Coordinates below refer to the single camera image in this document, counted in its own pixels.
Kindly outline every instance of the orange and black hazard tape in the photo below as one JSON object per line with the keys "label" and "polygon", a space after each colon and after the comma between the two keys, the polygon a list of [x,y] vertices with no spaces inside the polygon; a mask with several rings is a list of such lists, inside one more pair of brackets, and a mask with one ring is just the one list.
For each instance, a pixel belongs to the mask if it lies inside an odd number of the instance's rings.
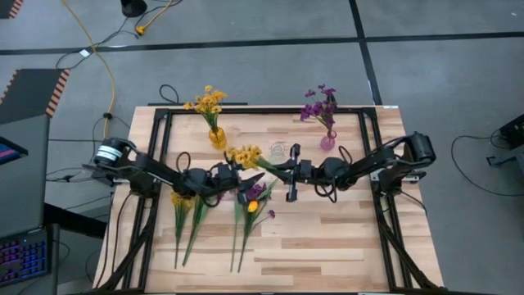
{"label": "orange and black hazard tape", "polygon": [[11,11],[9,11],[9,19],[14,19],[16,17],[18,11],[22,8],[23,3],[24,0],[15,0],[13,2],[13,7],[11,7]]}
{"label": "orange and black hazard tape", "polygon": [[15,73],[13,74],[11,79],[9,80],[9,83],[7,83],[6,90],[3,92],[2,97],[0,98],[0,105],[2,105],[2,102],[5,101],[7,91],[9,90],[9,87],[11,87],[11,84],[13,83],[13,81],[15,80],[16,74],[18,74],[18,70],[15,70]]}
{"label": "orange and black hazard tape", "polygon": [[55,115],[56,108],[58,107],[58,102],[60,101],[60,97],[62,96],[62,93],[64,92],[64,88],[66,87],[67,80],[69,79],[71,70],[63,70],[60,74],[60,77],[58,78],[58,82],[56,82],[55,90],[52,92],[51,101],[49,101],[49,105],[47,105],[46,113],[52,117]]}

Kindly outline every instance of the desk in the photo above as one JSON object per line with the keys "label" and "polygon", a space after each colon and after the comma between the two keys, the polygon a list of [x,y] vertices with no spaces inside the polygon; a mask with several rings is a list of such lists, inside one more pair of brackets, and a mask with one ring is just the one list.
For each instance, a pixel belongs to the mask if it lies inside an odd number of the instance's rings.
{"label": "desk", "polygon": [[[135,111],[129,139],[141,151],[146,151],[149,145],[154,113],[154,107],[138,107]],[[318,122],[300,122],[299,117],[300,114],[221,115],[219,126],[224,128],[229,146],[257,144],[262,148],[264,156],[275,163],[287,159],[289,147],[293,143],[302,146],[300,158],[310,159],[316,166],[325,157],[338,157],[336,149],[323,152],[318,146],[325,129]],[[404,135],[400,110],[378,107],[377,118],[384,142]],[[335,115],[335,121],[337,144],[345,146],[355,160],[363,157],[357,117]],[[166,164],[174,166],[176,156],[183,151],[192,154],[192,167],[208,168],[223,160],[222,154],[210,146],[206,126],[199,115],[175,116]],[[368,133],[373,144],[373,132],[369,126]],[[160,151],[160,144],[161,140],[158,140],[156,155]],[[275,145],[287,149],[283,156],[269,156]],[[254,173],[256,171],[245,171],[242,177]],[[274,209],[277,218],[266,220],[253,232],[246,247],[242,270],[238,274],[229,272],[234,231],[233,196],[226,195],[223,203],[210,210],[188,264],[186,267],[179,265],[175,270],[174,210],[169,197],[170,189],[164,186],[160,195],[146,293],[387,291],[369,178],[364,177],[350,190],[339,193],[337,204],[319,198],[310,186],[298,185],[297,189],[298,201],[286,203],[287,186],[275,186],[268,209]],[[406,184],[403,189],[420,198],[416,184]],[[118,265],[128,251],[137,198],[128,201],[123,210],[116,257],[112,255],[115,249],[116,217],[128,192],[129,187],[124,185],[115,192],[109,228],[108,267],[102,282],[110,275],[112,260],[115,258]],[[429,279],[442,285],[423,210],[401,196],[395,200],[406,250]],[[182,250],[179,253],[181,257],[187,245],[190,219],[184,229]],[[237,239],[237,249],[240,248],[240,240]],[[398,260],[394,251],[391,251],[396,281],[401,285]],[[102,272],[104,253],[103,248],[97,278]],[[139,263],[136,263],[131,286],[138,283],[138,267]]]}

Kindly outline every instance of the pink vase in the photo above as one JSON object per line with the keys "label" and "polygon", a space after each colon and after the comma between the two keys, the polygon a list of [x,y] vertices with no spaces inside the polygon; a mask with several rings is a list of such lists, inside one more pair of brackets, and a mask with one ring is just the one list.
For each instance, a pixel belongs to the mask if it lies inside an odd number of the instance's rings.
{"label": "pink vase", "polygon": [[322,138],[320,141],[320,147],[324,151],[330,151],[335,147],[335,138],[337,137],[337,132],[335,130],[328,130],[327,135]]}

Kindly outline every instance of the yellow vase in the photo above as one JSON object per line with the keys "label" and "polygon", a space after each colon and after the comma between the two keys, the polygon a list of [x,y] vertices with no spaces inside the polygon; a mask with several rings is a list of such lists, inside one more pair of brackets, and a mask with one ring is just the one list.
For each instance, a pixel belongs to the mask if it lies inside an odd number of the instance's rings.
{"label": "yellow vase", "polygon": [[209,132],[211,143],[213,143],[213,148],[223,151],[228,145],[228,139],[226,138],[226,133],[222,128],[218,128],[216,132],[210,130]]}

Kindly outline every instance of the black metal frame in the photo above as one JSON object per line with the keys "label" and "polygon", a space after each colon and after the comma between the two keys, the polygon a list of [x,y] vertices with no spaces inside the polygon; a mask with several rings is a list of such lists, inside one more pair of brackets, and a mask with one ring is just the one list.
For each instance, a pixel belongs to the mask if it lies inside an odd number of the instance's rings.
{"label": "black metal frame", "polygon": [[[380,129],[377,121],[377,113],[374,107],[339,107],[336,110],[337,114],[356,114],[359,118],[360,132],[362,134],[362,140],[364,143],[364,152],[366,155],[372,152],[370,139],[368,136],[368,127],[366,124],[366,118],[371,120],[371,126],[373,129],[373,137],[376,146],[382,145],[382,138],[380,135]],[[162,138],[162,144],[160,149],[159,161],[164,163],[167,157],[167,151],[169,147],[169,137],[171,134],[171,126],[174,115],[189,115],[194,114],[192,111],[185,111],[183,109],[156,109],[153,127],[151,131],[151,138],[149,142],[148,155],[150,157],[154,155],[154,149],[159,134],[160,123],[165,120],[164,134]],[[224,108],[223,114],[300,114],[300,108],[296,107],[247,107],[247,108]],[[390,215],[392,228],[387,224],[384,212],[382,210],[380,188],[377,183],[371,182],[371,189],[373,192],[373,205],[375,207],[375,215],[377,217],[377,226],[379,229],[379,238],[381,241],[382,255],[384,260],[385,272],[388,282],[388,287],[392,293],[409,293],[409,294],[466,294],[447,291],[444,288],[436,288],[429,280],[425,278],[422,271],[417,267],[415,262],[411,259],[409,254],[404,249],[404,242],[402,239],[402,233],[400,230],[400,222],[398,213],[395,206],[393,197],[387,198],[389,206],[388,214]],[[156,214],[158,212],[158,199],[160,197],[160,185],[156,191],[157,197],[153,198],[150,214],[155,216],[153,220],[152,228],[155,228]],[[138,201],[138,208],[133,223],[133,232],[131,237],[130,248],[137,242],[138,234],[142,227],[142,218],[144,217],[145,199],[141,198]],[[144,251],[142,254],[142,264],[140,274],[138,278],[138,286],[130,288],[131,276],[133,273],[133,264],[124,273],[124,281],[122,284],[123,290],[145,290],[147,283],[147,272],[149,269],[149,261],[151,257],[151,248],[153,243],[154,233],[147,238],[144,245]],[[404,287],[399,287],[395,281],[395,271],[393,269],[393,261],[391,258],[391,252],[389,245],[391,245],[397,252],[402,272],[402,279],[404,281]],[[413,288],[411,283],[411,275],[414,278],[420,278],[418,283],[422,288]]]}

